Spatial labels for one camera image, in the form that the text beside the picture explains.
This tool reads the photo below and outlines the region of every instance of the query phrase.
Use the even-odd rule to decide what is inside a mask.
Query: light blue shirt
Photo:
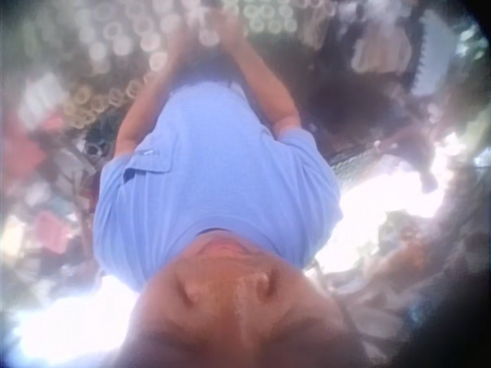
[[[137,291],[210,228],[303,268],[341,219],[339,198],[309,132],[276,140],[240,93],[202,82],[178,90],[135,152],[104,167],[94,253]]]

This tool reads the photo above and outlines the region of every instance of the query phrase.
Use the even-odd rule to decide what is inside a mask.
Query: shirt pocket
[[[133,153],[124,170],[124,182],[131,179],[135,172],[168,173],[173,166],[176,149],[176,132],[152,132]]]

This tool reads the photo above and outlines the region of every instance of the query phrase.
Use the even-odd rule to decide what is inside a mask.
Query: hair
[[[356,336],[345,334],[327,338],[315,321],[305,321],[288,328],[265,342],[257,355],[253,366],[258,368],[364,368],[370,365]],[[144,335],[126,342],[112,366],[216,368],[219,366],[219,356],[210,356],[205,348],[179,342],[171,335]]]

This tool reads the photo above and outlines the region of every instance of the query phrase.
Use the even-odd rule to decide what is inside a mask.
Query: man
[[[141,292],[115,366],[354,359],[340,307],[302,274],[341,218],[334,174],[238,21],[213,12],[213,24],[273,133],[227,83],[187,84],[164,101],[192,36],[173,38],[101,178],[94,253]]]

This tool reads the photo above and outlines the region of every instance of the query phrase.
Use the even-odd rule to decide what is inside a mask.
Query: clothing
[[[141,290],[201,232],[229,230],[303,268],[341,218],[313,136],[278,140],[226,84],[179,89],[133,155],[110,161],[94,216],[102,268]]]

